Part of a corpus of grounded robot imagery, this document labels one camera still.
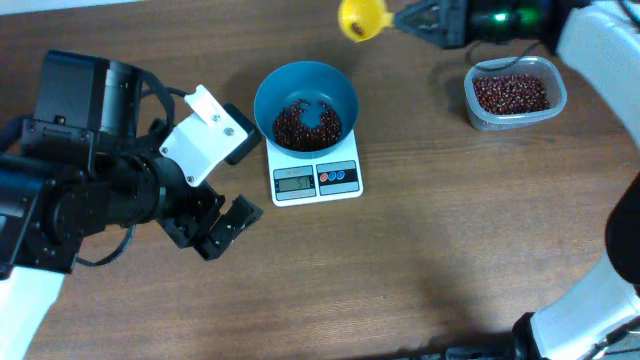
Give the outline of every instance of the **blue bowl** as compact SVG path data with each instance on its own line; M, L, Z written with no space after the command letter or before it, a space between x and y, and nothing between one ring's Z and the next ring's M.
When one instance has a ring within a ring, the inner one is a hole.
M303 152L276 144L273 123L282 109L290 107L298 99L311 103L311 106L306 107L308 112L301 119L311 128L320 125L320 114L324 111L320 101L324 101L338 113L342 122L342 136L335 145L323 150ZM300 159L316 159L337 149L349 136L358 119L360 106L353 85L338 69L316 61L300 61L287 64L267 76L256 93L253 112L262 135L280 151Z

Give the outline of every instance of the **yellow cup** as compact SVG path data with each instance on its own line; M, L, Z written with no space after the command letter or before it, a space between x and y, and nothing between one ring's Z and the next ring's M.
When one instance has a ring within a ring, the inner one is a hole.
M360 42L393 26L393 14L384 0L343 0L338 10L340 29L351 40Z

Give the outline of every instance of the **wood grain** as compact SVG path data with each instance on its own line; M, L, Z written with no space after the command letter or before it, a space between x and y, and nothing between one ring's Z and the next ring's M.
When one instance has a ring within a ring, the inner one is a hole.
M393 8L403 4L394 2ZM34 108L50 48L205 84L252 114L273 69L329 63L358 90L361 198L272 205L264 145L209 178L265 215L219 260L178 250L140 226L116 263L78 267L28 359L332 359L437 349L510 329L558 298L603 253L607 216L638 169L637 151L582 78L558 66L569 102L514 131L470 127L463 50L387 31L352 44L337 1L149 1L0 18L0 114ZM479 49L478 59L528 43ZM544 50L537 54L551 58ZM159 114L144 105L141 129ZM178 116L187 112L179 105ZM96 259L118 228L86 239Z

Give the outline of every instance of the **white bracket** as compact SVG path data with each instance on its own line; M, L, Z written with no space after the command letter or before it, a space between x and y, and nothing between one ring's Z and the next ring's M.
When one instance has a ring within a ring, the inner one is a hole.
M198 85L184 101L194 113L173 129L160 146L160 154L175 161L185 181L197 187L248 134L204 86Z

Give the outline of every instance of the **bowl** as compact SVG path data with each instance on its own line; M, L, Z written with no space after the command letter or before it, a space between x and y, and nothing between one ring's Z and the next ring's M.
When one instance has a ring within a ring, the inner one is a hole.
M301 121L310 128L320 125L320 114L325 109L320 101L331 106L342 122L342 135L338 142L318 151L295 151L275 142L273 124L284 108L298 99L311 103ZM338 69L316 61L299 61L287 64L272 72L262 82L256 93L253 112L262 135L278 150L299 159L317 159L338 147L353 131L360 106L358 96L349 79Z
M516 60L504 58L489 60L478 64L484 68L497 68ZM505 75L533 75L540 78L547 91L550 109L532 113L513 115L494 115L485 111L478 102L473 90L473 81L482 77ZM567 90L558 69L547 59L538 56L525 56L513 66L504 70L484 71L474 66L464 79L464 91L467 95L467 114L473 127L482 131L508 130L533 125L558 115L567 104Z

